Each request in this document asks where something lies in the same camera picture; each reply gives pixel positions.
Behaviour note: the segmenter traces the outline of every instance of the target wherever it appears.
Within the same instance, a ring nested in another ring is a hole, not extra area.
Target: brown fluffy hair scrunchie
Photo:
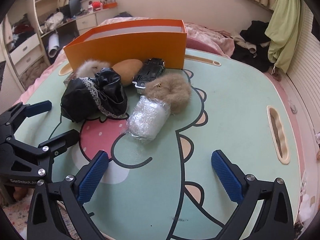
[[[145,96],[170,104],[171,113],[186,108],[191,97],[191,86],[181,74],[166,74],[146,84]]]

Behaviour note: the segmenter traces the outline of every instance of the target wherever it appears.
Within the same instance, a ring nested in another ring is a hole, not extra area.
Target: pink bedding
[[[102,22],[100,25],[107,25],[111,23],[124,22],[124,21],[133,21],[133,20],[142,20],[147,19],[143,17],[127,17],[127,18],[113,18],[107,19]],[[187,45],[188,49],[196,49],[204,52],[209,52],[217,54],[223,57],[231,57],[235,49],[234,41],[232,38],[226,38],[223,35],[228,36],[229,33],[217,32],[208,30],[204,27],[193,23],[185,24],[187,29]],[[46,80],[46,78],[64,61],[67,59],[64,50],[62,49],[58,55],[56,61],[47,68],[41,75],[37,78],[35,83],[31,85],[26,92],[24,92],[20,98],[14,103],[23,102],[24,104],[29,100],[32,94],[37,90],[41,83]]]

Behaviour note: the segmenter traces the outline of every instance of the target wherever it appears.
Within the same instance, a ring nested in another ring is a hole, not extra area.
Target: patterned carpet
[[[33,190],[30,189],[27,196],[23,200],[3,208],[12,225],[18,232],[21,232],[27,226],[28,212],[30,208],[32,193]],[[60,208],[60,211],[71,237],[75,240],[79,240],[80,238],[76,233],[76,230],[74,229],[68,214],[62,208]]]

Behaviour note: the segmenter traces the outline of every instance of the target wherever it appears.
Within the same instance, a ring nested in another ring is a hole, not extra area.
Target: black satin bag
[[[95,78],[70,80],[61,98],[61,114],[72,122],[81,122],[101,111],[107,117],[119,118],[127,111],[128,98],[120,76],[103,68]]]

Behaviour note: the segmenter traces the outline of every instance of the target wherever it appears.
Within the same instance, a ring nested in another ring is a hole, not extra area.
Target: table
[[[236,204],[231,202],[211,167],[211,154],[221,149],[245,174],[257,179],[284,179],[296,219],[300,198],[300,169],[289,117],[271,81],[256,69],[217,55],[186,50],[189,56],[217,61],[221,66],[186,59],[181,72],[193,86],[186,110],[171,115],[149,144],[123,134],[126,120],[96,115],[83,123],[62,117],[60,99],[65,90],[58,67],[28,103],[50,100],[46,114],[26,119],[17,139],[37,146],[70,129],[81,133],[78,145],[55,158],[53,181],[76,174],[98,150],[110,158],[109,168],[91,201],[96,226],[116,240],[214,238],[228,221]],[[139,95],[126,88],[131,114]],[[281,118],[290,162],[276,154],[268,120],[268,106]],[[250,234],[262,203],[258,202],[243,237]]]

